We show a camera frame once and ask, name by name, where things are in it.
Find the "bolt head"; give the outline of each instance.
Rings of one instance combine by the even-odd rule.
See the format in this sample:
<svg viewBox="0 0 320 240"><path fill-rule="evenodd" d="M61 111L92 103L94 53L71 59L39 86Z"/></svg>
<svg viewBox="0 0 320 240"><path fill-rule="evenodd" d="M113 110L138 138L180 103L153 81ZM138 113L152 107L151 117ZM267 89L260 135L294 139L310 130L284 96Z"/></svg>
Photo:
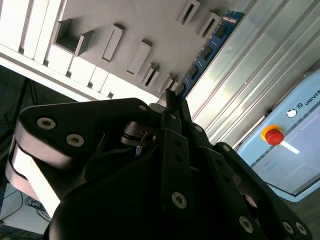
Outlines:
<svg viewBox="0 0 320 240"><path fill-rule="evenodd" d="M175 115L171 114L171 113L170 113L169 116L170 116L172 119L177 119L177 117L176 117Z"/></svg>
<svg viewBox="0 0 320 240"><path fill-rule="evenodd" d="M73 147L81 147L85 143L85 140L78 134L69 134L66 137L66 142Z"/></svg>
<svg viewBox="0 0 320 240"><path fill-rule="evenodd" d="M288 233L290 233L290 234L294 234L294 233L295 233L295 232L294 232L294 229L292 228L292 226L291 226L289 223L287 223L286 221L283 221L282 224L283 224L285 230L286 230Z"/></svg>
<svg viewBox="0 0 320 240"><path fill-rule="evenodd" d="M141 110L143 110L143 111L147 111L147 108L146 108L145 106L143 106L143 105L139 105L139 108L140 108Z"/></svg>
<svg viewBox="0 0 320 240"><path fill-rule="evenodd" d="M230 152L230 148L227 145L223 145L222 148L226 151L226 152Z"/></svg>
<svg viewBox="0 0 320 240"><path fill-rule="evenodd" d="M202 128L200 127L200 126L198 126L198 125L196 125L195 127L194 127L198 132L202 132Z"/></svg>
<svg viewBox="0 0 320 240"><path fill-rule="evenodd" d="M248 232L249 234L252 234L254 232L254 226L248 218L246 218L245 216L241 216L239 217L239 222L246 232Z"/></svg>
<svg viewBox="0 0 320 240"><path fill-rule="evenodd" d="M56 127L55 121L48 117L41 117L36 121L36 124L45 130L54 129Z"/></svg>
<svg viewBox="0 0 320 240"><path fill-rule="evenodd" d="M174 192L172 194L172 201L180 209L185 209L187 207L187 199L180 192Z"/></svg>
<svg viewBox="0 0 320 240"><path fill-rule="evenodd" d="M299 229L300 233L302 233L303 235L308 234L307 230L299 222L296 222L295 225Z"/></svg>

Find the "black plastic part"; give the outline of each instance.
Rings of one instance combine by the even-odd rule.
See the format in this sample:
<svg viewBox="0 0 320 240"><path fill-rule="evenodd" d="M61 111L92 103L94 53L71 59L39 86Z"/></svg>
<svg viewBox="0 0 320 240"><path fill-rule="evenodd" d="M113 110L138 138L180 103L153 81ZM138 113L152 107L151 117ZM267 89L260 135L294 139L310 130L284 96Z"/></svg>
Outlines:
<svg viewBox="0 0 320 240"><path fill-rule="evenodd" d="M221 37L223 37L226 29L227 29L227 26L226 26L226 25L221 25L221 26L218 28L218 30L216 31L215 36L216 36L218 39L221 39Z"/></svg>
<svg viewBox="0 0 320 240"><path fill-rule="evenodd" d="M218 142L213 150L221 153L236 174L241 178L240 191L250 196L258 207L261 229L268 239L283 240L311 240L312 234L299 217L271 190L271 188L250 168L248 164L224 142ZM294 231L289 234L283 225L288 223ZM300 223L307 231L304 235L297 228Z"/></svg>
<svg viewBox="0 0 320 240"><path fill-rule="evenodd" d="M193 79L193 77L196 75L197 71L198 71L197 66L193 65L192 68L189 71L189 75L190 75L191 79Z"/></svg>
<svg viewBox="0 0 320 240"><path fill-rule="evenodd" d="M35 159L61 199L46 231L48 239L212 239L217 232L237 240L312 239L307 226L230 146L210 144L205 131L192 122L185 100L179 104L175 93L166 90L159 103L166 107L162 114L135 98L37 106L21 113L16 142ZM41 117L53 119L56 127L40 128ZM158 143L135 157L134 144L124 144L121 136L142 135L144 126L158 130ZM71 133L81 135L84 145L67 144ZM90 175L87 183L69 187L84 167ZM177 204L173 193L187 204ZM256 202L258 219L242 194ZM252 225L250 231L240 224L241 217Z"/></svg>
<svg viewBox="0 0 320 240"><path fill-rule="evenodd" d="M206 46L205 49L202 51L201 53L201 57L204 59L204 60L208 60L208 57L210 55L210 53L212 52L212 49L210 46Z"/></svg>

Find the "cable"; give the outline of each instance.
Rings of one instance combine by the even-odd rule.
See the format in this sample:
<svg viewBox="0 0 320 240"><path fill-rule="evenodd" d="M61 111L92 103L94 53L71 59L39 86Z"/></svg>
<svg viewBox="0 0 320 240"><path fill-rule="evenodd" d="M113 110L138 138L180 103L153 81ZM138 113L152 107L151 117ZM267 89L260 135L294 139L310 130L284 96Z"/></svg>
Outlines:
<svg viewBox="0 0 320 240"><path fill-rule="evenodd" d="M7 232L5 231L4 229L1 229L1 231L4 231L4 232L0 232L0 234L4 234L1 237L1 239L3 239L3 237L9 235L12 239L16 239L16 237L13 235L14 232L18 231L18 230L14 230L14 231L11 231L11 232Z"/></svg>
<svg viewBox="0 0 320 240"><path fill-rule="evenodd" d="M45 219L45 217L44 216L42 216L40 213L42 213L43 214L43 212L42 211L40 211L40 212L38 212L39 210L36 210L35 212L36 212L36 214L38 214L43 220L45 220L45 221L47 221L48 223L50 223L50 221L49 220L47 220L47 219Z"/></svg>
<svg viewBox="0 0 320 240"><path fill-rule="evenodd" d="M18 211L22 208L22 206L23 206L23 204L24 204L24 197L22 196L22 193L21 193L21 192L20 192L20 195L21 195L21 205L20 205L20 207L19 207L17 210L15 210L13 213L11 213L11 214L9 214L8 216L0 219L0 221L3 221L3 220L5 220L5 219L11 217L13 214L15 214L16 212L18 212Z"/></svg>
<svg viewBox="0 0 320 240"><path fill-rule="evenodd" d="M48 219L50 219L50 216L48 215L45 207L41 204L41 202L28 196L25 199L24 204L27 205L28 207L32 207L32 208L36 209L36 214L38 214L43 220L50 222L50 220L48 220Z"/></svg>
<svg viewBox="0 0 320 240"><path fill-rule="evenodd" d="M19 239L23 234L27 233L27 231L23 231L22 233L20 233L15 239Z"/></svg>
<svg viewBox="0 0 320 240"><path fill-rule="evenodd" d="M15 194L16 192L18 192L18 190L15 190L14 192L10 193L8 196L5 196L3 199L6 199L7 197L10 197L12 194Z"/></svg>
<svg viewBox="0 0 320 240"><path fill-rule="evenodd" d="M37 238L31 238L31 234L33 234L33 232L29 232L28 233L28 238L27 239L29 239L29 240L41 240L42 239L42 237L37 237Z"/></svg>
<svg viewBox="0 0 320 240"><path fill-rule="evenodd" d="M30 89L32 104L33 104L33 106L39 105L35 83L34 83L34 81L32 81L30 79L28 80L28 83L29 83L28 85L29 85L29 89Z"/></svg>

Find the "black cable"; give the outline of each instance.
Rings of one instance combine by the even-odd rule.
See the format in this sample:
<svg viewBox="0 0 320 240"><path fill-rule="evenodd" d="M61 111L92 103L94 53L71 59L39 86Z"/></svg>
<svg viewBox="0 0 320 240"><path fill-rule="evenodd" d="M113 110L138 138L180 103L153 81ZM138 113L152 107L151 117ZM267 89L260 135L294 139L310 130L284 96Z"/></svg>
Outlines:
<svg viewBox="0 0 320 240"><path fill-rule="evenodd" d="M7 138L11 137L11 135L14 133L15 129L13 127L9 127L5 133L0 136L0 144L2 144L4 141L7 140Z"/></svg>
<svg viewBox="0 0 320 240"><path fill-rule="evenodd" d="M48 215L45 207L41 204L41 202L28 196L25 199L24 204L27 205L28 207L32 207L32 208L36 209L36 214L38 214L45 221L50 222L50 220L48 220L48 219L50 219L50 216Z"/></svg>
<svg viewBox="0 0 320 240"><path fill-rule="evenodd" d="M43 217L40 213L42 213L42 211L40 211L40 213L38 212L39 210L36 210L36 214L38 214L43 220L47 221L48 223L50 223L49 220L45 219L45 217Z"/></svg>
<svg viewBox="0 0 320 240"><path fill-rule="evenodd" d="M5 220L5 219L11 217L13 214L15 214L16 212L18 212L18 211L22 208L22 206L23 206L23 204L24 204L24 197L22 196L22 193L21 193L21 192L20 192L20 195L21 195L21 205L20 205L20 207L19 207L17 210L15 210L13 213L11 213L11 214L9 214L8 216L0 219L0 221L3 221L3 220Z"/></svg>
<svg viewBox="0 0 320 240"><path fill-rule="evenodd" d="M31 95L32 104L34 106L39 105L35 82L29 79L28 83L29 83L29 89L30 89L30 95Z"/></svg>
<svg viewBox="0 0 320 240"><path fill-rule="evenodd" d="M17 238L17 240L41 240L42 237L38 237L38 238Z"/></svg>
<svg viewBox="0 0 320 240"><path fill-rule="evenodd" d="M8 196L5 196L3 199L6 199L7 197L10 197L12 194L15 194L16 192L18 192L18 190L15 190L14 192L10 193Z"/></svg>
<svg viewBox="0 0 320 240"><path fill-rule="evenodd" d="M28 233L28 238L27 238L28 240L41 240L41 239L42 239L42 237L31 238L31 234L32 234L32 233L33 233L33 232L31 232L31 231Z"/></svg>
<svg viewBox="0 0 320 240"><path fill-rule="evenodd" d="M23 231L22 233L20 233L15 239L19 239L23 234L27 233L27 231Z"/></svg>
<svg viewBox="0 0 320 240"><path fill-rule="evenodd" d="M12 119L12 123L13 124L16 124L16 122L17 122L18 115L19 115L19 113L21 111L21 106L22 106L22 103L23 103L24 98L25 98L27 86L28 86L28 79L25 77L24 81L23 81L22 88L21 88L21 93L20 93L20 96L19 96L19 99L18 99L18 103L16 105L16 108L15 108L15 111L14 111L14 114L13 114L13 119Z"/></svg>
<svg viewBox="0 0 320 240"><path fill-rule="evenodd" d="M13 230L13 231L11 231L11 232L7 232L6 234L2 235L1 237L3 238L3 237L5 237L5 236L7 236L7 235L12 235L12 236L14 236L13 233L14 233L14 232L17 232L17 231L19 231L19 230L20 230L20 229Z"/></svg>

